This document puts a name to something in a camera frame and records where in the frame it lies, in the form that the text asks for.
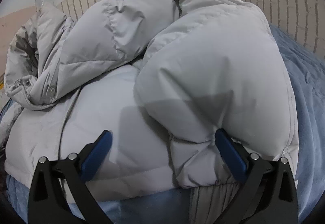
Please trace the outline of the grey puffer jacket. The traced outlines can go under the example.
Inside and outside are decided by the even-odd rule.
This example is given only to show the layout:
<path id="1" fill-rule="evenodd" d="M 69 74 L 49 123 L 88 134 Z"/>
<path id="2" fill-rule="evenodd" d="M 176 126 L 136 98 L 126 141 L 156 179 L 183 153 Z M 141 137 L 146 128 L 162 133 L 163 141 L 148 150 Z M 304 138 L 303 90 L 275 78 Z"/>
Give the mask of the grey puffer jacket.
<path id="1" fill-rule="evenodd" d="M 44 4 L 9 45 L 4 91 L 4 169 L 26 188 L 41 157 L 104 130 L 112 149 L 87 184 L 98 201 L 212 185 L 228 197 L 220 128 L 297 170 L 289 74 L 265 15 L 241 0 L 102 0 L 76 21 Z"/>

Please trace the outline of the blue bed blanket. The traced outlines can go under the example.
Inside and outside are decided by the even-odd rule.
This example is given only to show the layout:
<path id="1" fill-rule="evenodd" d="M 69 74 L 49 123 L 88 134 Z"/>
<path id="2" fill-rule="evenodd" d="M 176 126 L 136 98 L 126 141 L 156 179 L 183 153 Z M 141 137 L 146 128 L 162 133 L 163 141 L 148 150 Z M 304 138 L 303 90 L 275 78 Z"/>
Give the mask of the blue bed blanket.
<path id="1" fill-rule="evenodd" d="M 272 26 L 296 98 L 299 127 L 299 223 L 324 209 L 324 62 Z M 116 223 L 188 223 L 190 191 L 174 189 L 138 199 L 102 202 Z"/>

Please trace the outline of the pink padded headboard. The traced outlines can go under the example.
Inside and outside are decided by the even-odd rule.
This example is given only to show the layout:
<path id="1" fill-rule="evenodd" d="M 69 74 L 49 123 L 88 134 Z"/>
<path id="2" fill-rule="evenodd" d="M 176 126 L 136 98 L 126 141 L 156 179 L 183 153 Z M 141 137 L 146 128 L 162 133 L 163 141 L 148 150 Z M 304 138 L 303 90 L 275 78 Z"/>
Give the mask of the pink padded headboard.
<path id="1" fill-rule="evenodd" d="M 36 6 L 30 6 L 1 17 L 1 67 L 5 66 L 9 43 L 18 29 L 36 13 Z"/>

